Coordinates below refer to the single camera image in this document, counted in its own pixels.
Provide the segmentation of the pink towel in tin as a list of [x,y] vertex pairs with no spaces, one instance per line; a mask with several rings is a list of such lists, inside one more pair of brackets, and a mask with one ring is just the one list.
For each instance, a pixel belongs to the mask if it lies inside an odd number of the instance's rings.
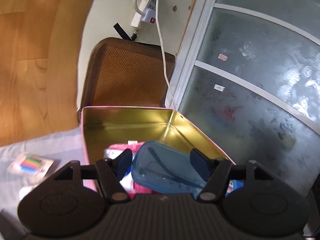
[[144,142],[129,140],[126,144],[113,144],[107,149],[104,149],[104,157],[109,159],[116,159],[126,149],[132,151],[132,165],[125,173],[123,179],[120,181],[121,186],[126,190],[131,198],[133,198],[136,194],[152,193],[151,189],[148,189],[147,187],[144,187],[136,182],[138,170],[135,157],[136,153],[143,144]]

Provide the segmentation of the pink metal tin box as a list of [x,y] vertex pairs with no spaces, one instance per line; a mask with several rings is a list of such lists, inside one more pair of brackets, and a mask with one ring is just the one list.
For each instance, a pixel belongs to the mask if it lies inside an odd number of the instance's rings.
[[178,111],[150,107],[84,107],[80,113],[84,150],[90,164],[113,144],[156,141],[183,153],[196,148],[210,159],[229,159],[215,142]]

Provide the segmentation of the blue glasses case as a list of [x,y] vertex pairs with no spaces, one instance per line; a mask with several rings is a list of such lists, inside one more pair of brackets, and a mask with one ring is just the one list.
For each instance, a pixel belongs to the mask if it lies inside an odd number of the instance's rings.
[[164,194],[190,193],[197,197],[206,182],[190,163],[190,156],[165,144],[147,141],[136,153],[140,185]]

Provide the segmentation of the brown woven seat cushion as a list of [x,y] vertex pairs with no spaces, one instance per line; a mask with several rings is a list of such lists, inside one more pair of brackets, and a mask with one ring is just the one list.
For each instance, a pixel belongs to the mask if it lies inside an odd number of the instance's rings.
[[108,37],[93,48],[80,109],[88,106],[164,107],[176,57],[155,44]]

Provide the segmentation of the striped bed sheet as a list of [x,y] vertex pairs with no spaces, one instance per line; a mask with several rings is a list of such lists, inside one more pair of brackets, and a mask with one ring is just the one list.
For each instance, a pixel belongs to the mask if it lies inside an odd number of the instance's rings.
[[88,164],[80,128],[1,147],[1,210],[19,233],[20,200],[71,160]]

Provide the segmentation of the wood pattern floor sheet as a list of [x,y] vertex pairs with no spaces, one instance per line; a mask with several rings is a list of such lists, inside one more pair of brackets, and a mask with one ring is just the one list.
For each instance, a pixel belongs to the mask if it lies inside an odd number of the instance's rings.
[[93,0],[1,0],[1,145],[74,129]]

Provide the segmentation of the colourful crayon packet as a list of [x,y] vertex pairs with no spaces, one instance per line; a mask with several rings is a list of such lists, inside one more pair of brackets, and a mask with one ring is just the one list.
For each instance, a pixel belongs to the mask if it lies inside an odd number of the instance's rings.
[[7,168],[13,174],[44,178],[54,160],[34,154],[21,153]]

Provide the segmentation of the white power strip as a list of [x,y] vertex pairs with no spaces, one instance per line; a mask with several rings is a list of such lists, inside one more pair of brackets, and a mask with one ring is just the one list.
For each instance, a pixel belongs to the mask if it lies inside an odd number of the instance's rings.
[[133,0],[135,15],[131,21],[131,27],[135,30],[143,30],[148,24],[156,24],[157,0]]

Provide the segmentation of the frosted glass sliding door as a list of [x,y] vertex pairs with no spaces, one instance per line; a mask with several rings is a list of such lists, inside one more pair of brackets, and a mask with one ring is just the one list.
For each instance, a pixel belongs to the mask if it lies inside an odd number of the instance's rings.
[[256,160],[302,194],[319,174],[319,0],[197,0],[175,107],[237,164]]

